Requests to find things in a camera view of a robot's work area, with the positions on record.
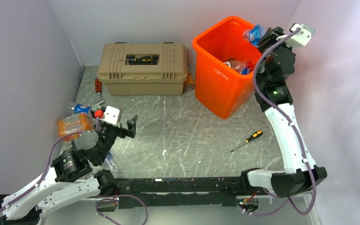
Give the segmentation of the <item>blue label bottle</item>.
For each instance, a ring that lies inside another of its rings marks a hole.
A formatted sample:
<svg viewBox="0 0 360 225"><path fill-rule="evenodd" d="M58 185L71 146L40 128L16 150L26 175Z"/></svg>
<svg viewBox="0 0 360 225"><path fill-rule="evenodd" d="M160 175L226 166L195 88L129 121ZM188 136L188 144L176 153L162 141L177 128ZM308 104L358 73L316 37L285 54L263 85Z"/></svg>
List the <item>blue label bottle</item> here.
<svg viewBox="0 0 360 225"><path fill-rule="evenodd" d="M113 159L113 155L112 153L108 153L106 158L105 158L105 161L102 165L102 167L104 167L105 169L109 169L112 173L118 173L119 172L119 169Z"/></svg>
<svg viewBox="0 0 360 225"><path fill-rule="evenodd" d="M265 28L260 24L254 26L252 29L247 29L243 32L242 37L253 46L257 47L258 42L265 35Z"/></svg>

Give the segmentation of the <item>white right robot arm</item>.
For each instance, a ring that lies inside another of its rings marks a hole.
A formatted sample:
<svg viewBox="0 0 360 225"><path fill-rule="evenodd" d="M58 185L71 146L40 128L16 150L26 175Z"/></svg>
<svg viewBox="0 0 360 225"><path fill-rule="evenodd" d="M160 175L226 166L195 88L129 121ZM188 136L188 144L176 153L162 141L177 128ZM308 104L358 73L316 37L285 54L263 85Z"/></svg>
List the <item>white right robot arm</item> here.
<svg viewBox="0 0 360 225"><path fill-rule="evenodd" d="M287 78L295 72L295 48L305 47L314 29L295 23L290 34L280 27L268 28L257 44L262 54L255 63L252 81L255 98L279 144L284 168L281 171L250 169L240 181L240 190L250 195L258 188L273 191L279 198L288 198L315 191L328 176L326 168L318 166L301 135L287 87Z"/></svg>

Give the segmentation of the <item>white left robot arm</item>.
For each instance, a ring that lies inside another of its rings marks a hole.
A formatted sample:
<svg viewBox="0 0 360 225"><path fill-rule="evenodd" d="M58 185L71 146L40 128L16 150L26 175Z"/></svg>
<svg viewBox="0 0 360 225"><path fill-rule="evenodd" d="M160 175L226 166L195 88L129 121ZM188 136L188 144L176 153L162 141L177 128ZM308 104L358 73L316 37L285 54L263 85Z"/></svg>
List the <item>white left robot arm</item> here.
<svg viewBox="0 0 360 225"><path fill-rule="evenodd" d="M10 195L0 195L0 225L37 225L49 213L94 196L127 194L128 184L117 182L110 170L102 169L89 177L92 166L100 166L117 138L134 138L137 116L127 121L127 128L106 121L99 131L79 130L57 141L78 135L70 149L55 159L48 159L45 170L32 182Z"/></svg>

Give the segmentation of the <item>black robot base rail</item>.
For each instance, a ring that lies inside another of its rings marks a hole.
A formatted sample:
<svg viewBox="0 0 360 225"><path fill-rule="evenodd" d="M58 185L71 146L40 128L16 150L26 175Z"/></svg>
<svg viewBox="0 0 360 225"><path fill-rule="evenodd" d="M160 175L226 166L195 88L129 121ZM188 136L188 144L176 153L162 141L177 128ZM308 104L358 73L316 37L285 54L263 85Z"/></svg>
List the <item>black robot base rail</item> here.
<svg viewBox="0 0 360 225"><path fill-rule="evenodd" d="M105 180L99 197L114 196L120 209L138 206L131 195L146 206L221 205L233 207L265 195L261 187L249 185L241 177L114 178Z"/></svg>

